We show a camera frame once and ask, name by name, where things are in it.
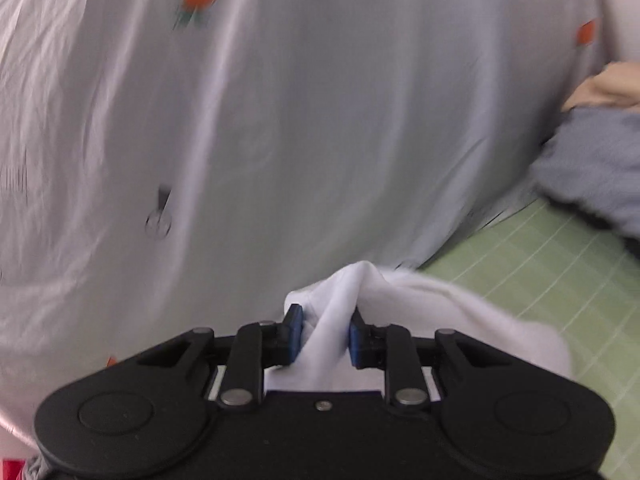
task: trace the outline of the black object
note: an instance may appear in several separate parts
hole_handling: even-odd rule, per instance
[[[356,310],[356,368],[385,393],[267,392],[300,350],[302,308],[215,338],[196,328],[51,394],[35,417],[50,478],[601,478],[614,418],[597,394],[454,330],[413,338]],[[217,366],[226,364],[216,401]],[[442,400],[428,394],[432,367]]]

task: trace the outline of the tan fabric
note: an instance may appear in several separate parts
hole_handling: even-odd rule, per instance
[[[588,78],[562,107],[607,106],[640,113],[640,63],[610,63],[601,74]]]

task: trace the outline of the silver bolt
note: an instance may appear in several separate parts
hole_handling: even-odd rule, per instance
[[[254,396],[244,388],[232,388],[231,390],[222,392],[220,400],[227,406],[246,406],[254,400]]]
[[[427,392],[419,388],[403,388],[396,391],[396,400],[403,406],[419,406],[429,399]]]
[[[334,405],[328,400],[318,400],[318,402],[316,402],[316,410],[319,412],[328,412],[333,406]]]

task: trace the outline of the white cloth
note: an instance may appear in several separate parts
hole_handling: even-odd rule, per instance
[[[420,337],[453,328],[546,370],[571,376],[571,357],[556,330],[515,319],[475,294],[416,272],[380,271],[369,262],[359,262],[290,293],[285,311],[292,303],[301,304],[305,314],[303,348],[290,367],[266,371],[268,390],[383,390],[384,372],[351,366],[348,330],[356,305],[367,324],[398,324]]]
[[[429,258],[601,46],[575,44],[598,0],[182,3],[0,0],[0,424],[27,441],[110,354]]]

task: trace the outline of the green checkered mat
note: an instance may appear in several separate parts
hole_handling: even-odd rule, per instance
[[[560,330],[577,380],[616,413],[603,473],[640,478],[640,264],[619,238],[537,200],[423,270]]]

